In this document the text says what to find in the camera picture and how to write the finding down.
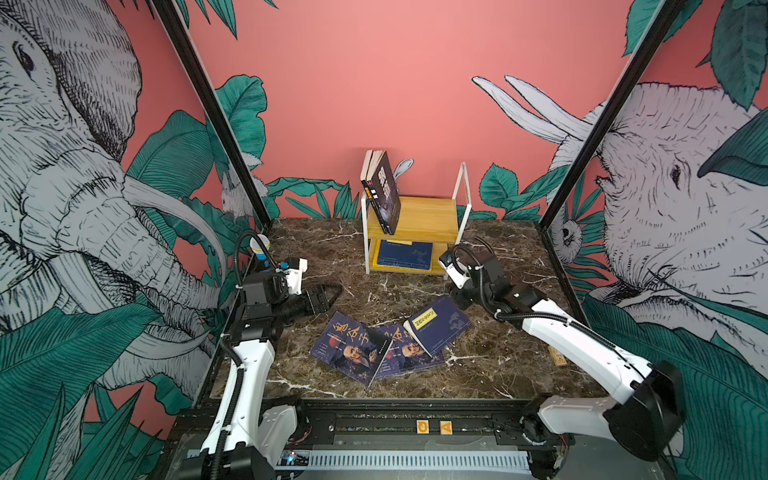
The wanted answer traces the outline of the black wolf cover book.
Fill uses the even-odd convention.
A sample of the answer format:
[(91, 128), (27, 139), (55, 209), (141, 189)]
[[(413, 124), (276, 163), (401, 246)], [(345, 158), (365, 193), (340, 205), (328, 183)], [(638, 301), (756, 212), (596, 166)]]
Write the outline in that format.
[(374, 178), (361, 183), (382, 231), (386, 235), (394, 235), (399, 221), (401, 202), (387, 152), (380, 161)]

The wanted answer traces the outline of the navy book yellow label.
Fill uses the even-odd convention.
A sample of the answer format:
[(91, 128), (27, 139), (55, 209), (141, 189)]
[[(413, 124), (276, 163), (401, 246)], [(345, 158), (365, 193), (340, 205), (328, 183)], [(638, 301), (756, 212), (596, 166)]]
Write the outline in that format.
[(427, 271), (431, 268), (433, 245), (425, 242), (398, 243), (382, 240), (376, 256), (378, 266)]

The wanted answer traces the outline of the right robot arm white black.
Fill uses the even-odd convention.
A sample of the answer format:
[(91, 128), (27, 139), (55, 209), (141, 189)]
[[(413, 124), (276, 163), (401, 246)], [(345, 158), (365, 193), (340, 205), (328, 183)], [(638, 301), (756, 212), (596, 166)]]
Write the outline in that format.
[(531, 443), (576, 434), (615, 441), (633, 456), (655, 461), (686, 419), (681, 372), (653, 364), (574, 319), (539, 289), (513, 283), (493, 249), (459, 243), (439, 259), (461, 308), (482, 307), (493, 319), (538, 338), (574, 363), (606, 392), (604, 398), (543, 397), (520, 420)]

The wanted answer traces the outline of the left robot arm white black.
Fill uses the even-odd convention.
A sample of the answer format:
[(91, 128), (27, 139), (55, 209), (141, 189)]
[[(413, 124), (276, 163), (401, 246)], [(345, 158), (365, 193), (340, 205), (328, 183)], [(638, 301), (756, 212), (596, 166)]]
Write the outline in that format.
[(286, 325), (328, 312), (338, 283), (301, 286), (299, 269), (258, 271), (239, 280), (243, 302), (219, 346), (230, 359), (217, 414), (200, 452), (182, 461), (180, 479), (275, 479), (300, 423), (295, 400), (263, 405), (269, 371)]

